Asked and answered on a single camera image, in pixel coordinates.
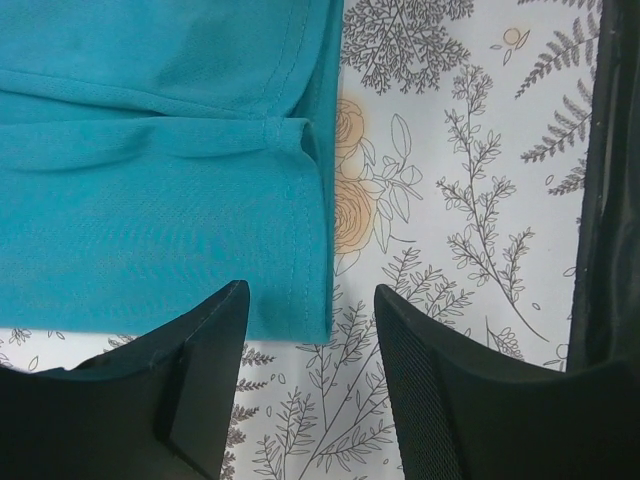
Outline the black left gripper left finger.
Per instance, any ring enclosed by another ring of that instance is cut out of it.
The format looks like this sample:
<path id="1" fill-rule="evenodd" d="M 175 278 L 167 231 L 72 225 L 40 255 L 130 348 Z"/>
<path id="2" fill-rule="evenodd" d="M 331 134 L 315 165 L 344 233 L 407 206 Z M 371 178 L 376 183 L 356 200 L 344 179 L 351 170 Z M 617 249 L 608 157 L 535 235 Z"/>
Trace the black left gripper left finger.
<path id="1" fill-rule="evenodd" d="M 247 330 L 234 281 L 76 368 L 1 371 L 5 479 L 216 479 Z"/>

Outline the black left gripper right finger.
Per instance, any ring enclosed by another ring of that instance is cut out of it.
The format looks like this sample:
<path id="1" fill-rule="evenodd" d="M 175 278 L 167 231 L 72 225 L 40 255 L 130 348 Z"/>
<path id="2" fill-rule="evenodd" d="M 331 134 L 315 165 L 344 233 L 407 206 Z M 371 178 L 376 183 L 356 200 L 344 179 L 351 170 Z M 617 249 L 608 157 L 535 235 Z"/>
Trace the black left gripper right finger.
<path id="1" fill-rule="evenodd" d="M 639 357 L 562 373 L 503 355 L 386 285 L 374 313 L 408 479 L 635 479 Z"/>

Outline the teal t shirt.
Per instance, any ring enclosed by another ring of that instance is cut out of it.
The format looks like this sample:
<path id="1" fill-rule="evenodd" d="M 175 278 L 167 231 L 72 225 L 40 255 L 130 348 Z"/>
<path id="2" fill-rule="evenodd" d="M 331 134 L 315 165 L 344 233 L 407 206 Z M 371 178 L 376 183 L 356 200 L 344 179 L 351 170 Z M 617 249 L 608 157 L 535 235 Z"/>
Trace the teal t shirt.
<path id="1" fill-rule="evenodd" d="M 339 1 L 5 1 L 1 323 L 331 332 Z"/>

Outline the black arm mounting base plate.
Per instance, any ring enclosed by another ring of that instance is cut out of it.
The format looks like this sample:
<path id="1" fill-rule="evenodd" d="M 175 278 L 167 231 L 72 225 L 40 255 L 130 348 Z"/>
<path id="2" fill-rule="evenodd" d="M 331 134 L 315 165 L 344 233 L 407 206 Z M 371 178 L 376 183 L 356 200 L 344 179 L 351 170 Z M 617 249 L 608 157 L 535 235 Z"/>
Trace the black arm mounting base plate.
<path id="1" fill-rule="evenodd" d="M 639 350 L 639 4 L 601 17 L 567 369 Z"/>

